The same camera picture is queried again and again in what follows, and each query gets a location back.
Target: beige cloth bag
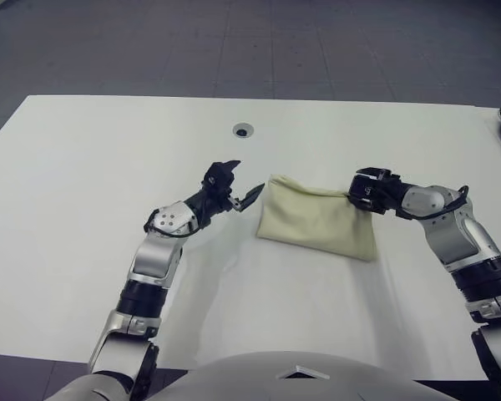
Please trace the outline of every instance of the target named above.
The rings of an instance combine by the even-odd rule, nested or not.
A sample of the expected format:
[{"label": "beige cloth bag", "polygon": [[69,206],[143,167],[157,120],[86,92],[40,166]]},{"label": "beige cloth bag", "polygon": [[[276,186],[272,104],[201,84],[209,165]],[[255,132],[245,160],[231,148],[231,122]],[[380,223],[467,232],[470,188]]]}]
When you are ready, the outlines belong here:
[{"label": "beige cloth bag", "polygon": [[285,175],[269,180],[258,237],[355,257],[377,258],[371,213],[339,190],[305,188]]}]

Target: robot forearm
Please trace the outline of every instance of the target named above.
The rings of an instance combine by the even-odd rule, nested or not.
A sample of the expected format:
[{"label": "robot forearm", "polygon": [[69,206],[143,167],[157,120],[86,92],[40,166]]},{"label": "robot forearm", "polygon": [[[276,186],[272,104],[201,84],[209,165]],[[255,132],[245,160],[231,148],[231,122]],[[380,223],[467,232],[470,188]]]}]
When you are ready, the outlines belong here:
[{"label": "robot forearm", "polygon": [[89,360],[91,374],[73,381],[53,401],[135,401],[147,396],[159,352],[150,339],[158,334],[159,315],[185,242],[214,215],[246,209],[264,187],[258,185],[243,200],[232,198],[232,170],[239,163],[214,163],[197,193],[150,214],[117,307],[109,313]]},{"label": "robot forearm", "polygon": [[359,170],[349,199],[365,211],[418,220],[428,245],[466,298],[475,322],[473,345],[490,380],[501,384],[501,252],[475,220],[468,187],[420,187],[401,182],[390,170]]}]

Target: tabletop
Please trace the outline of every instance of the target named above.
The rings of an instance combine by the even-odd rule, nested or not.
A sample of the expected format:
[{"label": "tabletop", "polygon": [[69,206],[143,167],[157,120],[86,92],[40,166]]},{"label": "tabletop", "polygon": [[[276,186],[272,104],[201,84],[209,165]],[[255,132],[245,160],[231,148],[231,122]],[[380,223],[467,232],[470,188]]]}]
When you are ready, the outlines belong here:
[{"label": "tabletop", "polygon": [[[376,166],[469,185],[501,249],[496,112],[298,100],[29,96],[0,131],[0,353],[85,362],[158,206],[242,160],[234,192],[271,174],[346,190]],[[254,134],[233,135],[247,123]],[[373,263],[256,238],[261,200],[185,245],[162,312],[159,366],[256,351],[353,358],[415,379],[485,378],[460,292],[422,227],[374,216]]]}]

